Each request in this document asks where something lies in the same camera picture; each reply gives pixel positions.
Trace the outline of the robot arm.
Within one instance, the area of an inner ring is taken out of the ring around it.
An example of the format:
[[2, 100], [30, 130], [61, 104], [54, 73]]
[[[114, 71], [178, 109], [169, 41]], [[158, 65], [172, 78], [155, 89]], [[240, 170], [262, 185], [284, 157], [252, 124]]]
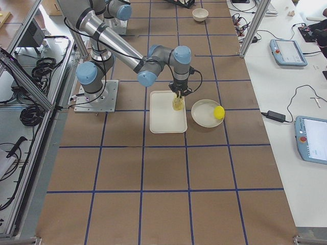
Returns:
[[104, 12], [105, 23], [116, 33], [125, 36], [127, 33], [128, 20], [132, 14], [130, 1], [112, 0], [106, 1]]
[[192, 55], [188, 46], [169, 48], [153, 45], [148, 55], [143, 56], [104, 22], [105, 15], [117, 16], [122, 7], [121, 1], [59, 1], [58, 4], [74, 28], [105, 45], [137, 73], [137, 80], [143, 86], [152, 86], [167, 65], [173, 67], [173, 81], [169, 88], [178, 97], [193, 93], [188, 87]]

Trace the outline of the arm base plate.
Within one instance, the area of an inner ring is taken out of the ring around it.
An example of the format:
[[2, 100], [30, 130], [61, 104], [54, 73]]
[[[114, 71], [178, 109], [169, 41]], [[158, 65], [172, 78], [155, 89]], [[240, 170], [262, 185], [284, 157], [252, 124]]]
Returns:
[[77, 97], [77, 105], [74, 106], [76, 113], [115, 112], [119, 80], [102, 80], [102, 83], [105, 88], [95, 94], [85, 92], [80, 86], [79, 93], [83, 95]]

